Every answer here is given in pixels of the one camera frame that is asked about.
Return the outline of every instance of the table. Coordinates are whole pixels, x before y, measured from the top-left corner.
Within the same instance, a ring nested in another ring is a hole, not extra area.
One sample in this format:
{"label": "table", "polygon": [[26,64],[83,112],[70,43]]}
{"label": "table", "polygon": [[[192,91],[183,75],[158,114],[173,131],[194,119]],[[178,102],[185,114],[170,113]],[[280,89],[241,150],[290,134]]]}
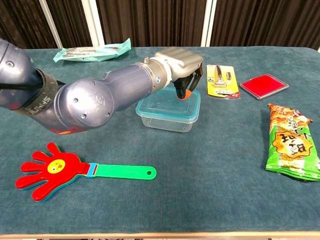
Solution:
{"label": "table", "polygon": [[[135,47],[103,62],[54,63],[59,49],[29,49],[36,67],[71,83],[151,57]],[[268,172],[268,103],[300,110],[320,151],[320,54],[303,47],[187,47],[204,57],[199,118],[188,133],[147,128],[136,104],[107,124],[56,135],[26,116],[0,109],[0,238],[146,238],[320,236],[320,182]],[[271,74],[289,84],[256,100],[206,94],[206,65],[234,66],[238,83]],[[147,165],[152,181],[78,178],[44,203],[14,187],[20,165],[55,142],[83,162]]]}

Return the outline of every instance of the teal packaging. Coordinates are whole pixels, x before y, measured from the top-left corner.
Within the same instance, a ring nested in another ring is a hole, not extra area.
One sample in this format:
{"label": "teal packaging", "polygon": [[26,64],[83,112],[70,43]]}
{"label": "teal packaging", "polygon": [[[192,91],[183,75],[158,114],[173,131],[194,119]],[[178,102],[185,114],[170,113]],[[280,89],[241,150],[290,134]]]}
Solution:
{"label": "teal packaging", "polygon": [[107,44],[104,46],[62,48],[53,60],[79,61],[79,62],[102,62],[117,58],[131,50],[131,40],[128,38],[123,43]]}

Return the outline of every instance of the red ink pad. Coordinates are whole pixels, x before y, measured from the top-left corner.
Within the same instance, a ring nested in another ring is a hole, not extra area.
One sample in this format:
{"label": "red ink pad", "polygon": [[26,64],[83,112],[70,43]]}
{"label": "red ink pad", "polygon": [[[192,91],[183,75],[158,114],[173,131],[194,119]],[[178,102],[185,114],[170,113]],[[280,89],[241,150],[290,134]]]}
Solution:
{"label": "red ink pad", "polygon": [[260,100],[287,89],[289,85],[270,74],[266,74],[242,82],[240,87]]}

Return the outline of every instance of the snack bag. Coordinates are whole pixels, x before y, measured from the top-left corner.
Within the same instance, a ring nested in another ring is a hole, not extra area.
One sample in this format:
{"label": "snack bag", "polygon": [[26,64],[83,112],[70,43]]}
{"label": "snack bag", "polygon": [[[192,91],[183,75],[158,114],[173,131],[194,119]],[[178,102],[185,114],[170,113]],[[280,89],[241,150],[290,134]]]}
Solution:
{"label": "snack bag", "polygon": [[104,46],[62,48],[53,58],[54,62],[60,60],[79,62],[101,62],[131,50],[131,40],[128,38],[123,43],[106,44]]}
{"label": "snack bag", "polygon": [[320,180],[320,159],[308,123],[298,110],[268,105],[270,109],[267,171],[305,181]]}

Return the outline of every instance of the clear plastic container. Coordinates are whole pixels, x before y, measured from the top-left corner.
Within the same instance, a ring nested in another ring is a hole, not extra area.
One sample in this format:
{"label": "clear plastic container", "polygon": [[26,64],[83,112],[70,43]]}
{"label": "clear plastic container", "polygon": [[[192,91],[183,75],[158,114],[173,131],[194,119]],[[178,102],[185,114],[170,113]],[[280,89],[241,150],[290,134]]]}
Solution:
{"label": "clear plastic container", "polygon": [[140,100],[136,113],[149,128],[186,133],[198,120],[200,93],[194,90],[185,100],[178,99],[176,89],[167,86]]}

